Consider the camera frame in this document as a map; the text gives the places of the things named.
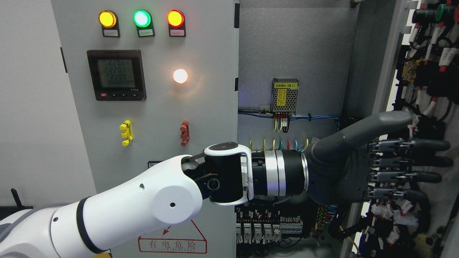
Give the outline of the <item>dark grey robot hand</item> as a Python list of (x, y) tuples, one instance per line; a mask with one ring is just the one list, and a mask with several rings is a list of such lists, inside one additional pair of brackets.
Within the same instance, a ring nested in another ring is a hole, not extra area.
[(309, 196), (321, 205), (370, 199), (426, 202), (427, 195), (420, 190), (379, 187), (381, 183), (438, 183), (438, 173), (412, 168), (447, 168), (453, 164), (451, 158), (435, 155), (451, 147), (445, 140), (379, 140), (381, 135), (406, 129), (411, 120), (404, 111), (381, 112), (311, 144), (305, 153)]

